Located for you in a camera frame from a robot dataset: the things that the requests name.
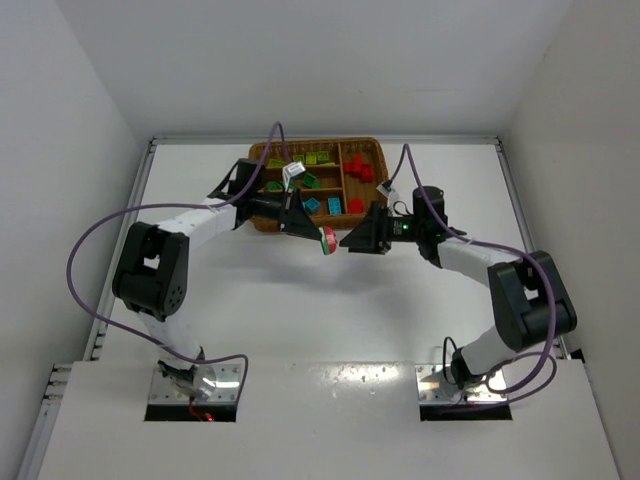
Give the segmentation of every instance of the toy block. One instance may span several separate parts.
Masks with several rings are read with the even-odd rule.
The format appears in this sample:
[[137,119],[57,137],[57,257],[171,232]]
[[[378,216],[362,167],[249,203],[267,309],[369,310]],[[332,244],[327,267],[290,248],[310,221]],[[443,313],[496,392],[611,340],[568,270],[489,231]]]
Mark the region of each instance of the toy block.
[[267,164],[267,168],[282,168],[287,164],[281,158],[270,158],[269,163]]
[[362,155],[353,156],[353,171],[351,175],[354,177],[360,177],[360,175],[362,175]]
[[305,187],[313,188],[313,186],[316,184],[316,176],[309,172],[305,173],[304,177],[302,178],[302,184]]
[[362,165],[362,183],[373,182],[373,167],[367,163]]
[[349,201],[349,213],[364,213],[364,200],[361,198],[352,198]]
[[329,163],[329,152],[318,152],[317,155],[319,164]]
[[320,209],[320,202],[313,197],[306,202],[302,202],[302,204],[304,205],[305,210],[309,213],[316,213]]
[[284,186],[280,182],[269,182],[267,183],[267,190],[283,190]]
[[340,206],[340,199],[338,197],[330,197],[329,202],[329,215],[341,215],[342,207]]

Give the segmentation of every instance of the blue block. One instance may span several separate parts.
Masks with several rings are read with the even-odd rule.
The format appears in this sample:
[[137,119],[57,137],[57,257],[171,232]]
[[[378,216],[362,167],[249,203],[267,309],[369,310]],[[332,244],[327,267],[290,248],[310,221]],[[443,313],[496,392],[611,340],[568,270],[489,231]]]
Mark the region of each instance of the blue block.
[[304,208],[309,213],[316,213],[320,209],[320,202],[311,197],[306,202],[302,202]]
[[340,206],[340,199],[338,197],[331,197],[329,202],[329,215],[342,215],[342,207]]

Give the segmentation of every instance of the white table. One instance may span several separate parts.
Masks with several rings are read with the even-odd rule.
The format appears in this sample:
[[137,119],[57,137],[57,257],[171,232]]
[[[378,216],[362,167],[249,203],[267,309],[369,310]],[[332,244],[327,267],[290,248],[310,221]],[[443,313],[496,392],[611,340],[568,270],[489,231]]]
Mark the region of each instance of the white table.
[[[141,175],[142,203],[200,201],[249,148],[164,143]],[[390,171],[400,149],[383,143]],[[522,247],[495,145],[414,142],[413,152],[453,226]],[[408,166],[396,187],[410,200]],[[513,421],[419,422],[412,365],[437,362],[445,335],[463,345],[493,318],[484,287],[416,246],[324,257],[314,242],[245,225],[193,253],[183,312],[208,356],[252,361],[237,423],[143,422],[155,347],[109,328],[100,361],[74,365],[40,478],[617,478],[577,361],[561,362]],[[111,315],[141,328],[119,301]]]

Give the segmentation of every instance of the wall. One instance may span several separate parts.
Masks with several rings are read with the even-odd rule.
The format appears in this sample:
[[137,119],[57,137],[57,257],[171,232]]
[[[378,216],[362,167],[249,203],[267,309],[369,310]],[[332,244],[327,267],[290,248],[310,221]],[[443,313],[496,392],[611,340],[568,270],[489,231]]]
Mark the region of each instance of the wall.
[[124,117],[167,132],[496,133],[570,0],[58,0]]
[[[90,321],[65,262],[128,198],[141,148],[53,0],[0,3],[0,478],[20,465],[51,366],[81,358]],[[97,303],[117,225],[76,269]]]
[[640,3],[575,0],[506,138],[538,247],[579,315],[596,400],[626,479],[640,478]]

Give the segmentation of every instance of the red block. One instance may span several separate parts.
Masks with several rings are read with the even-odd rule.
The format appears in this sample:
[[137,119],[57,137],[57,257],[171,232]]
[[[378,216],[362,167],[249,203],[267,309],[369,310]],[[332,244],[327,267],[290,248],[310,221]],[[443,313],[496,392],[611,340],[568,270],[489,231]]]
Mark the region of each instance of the red block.
[[362,174],[362,155],[353,156],[353,172],[354,177],[359,177]]
[[371,165],[365,163],[362,165],[362,183],[371,182],[373,182],[373,168]]
[[361,198],[352,198],[349,201],[349,207],[347,208],[349,213],[363,213],[364,212],[364,200]]

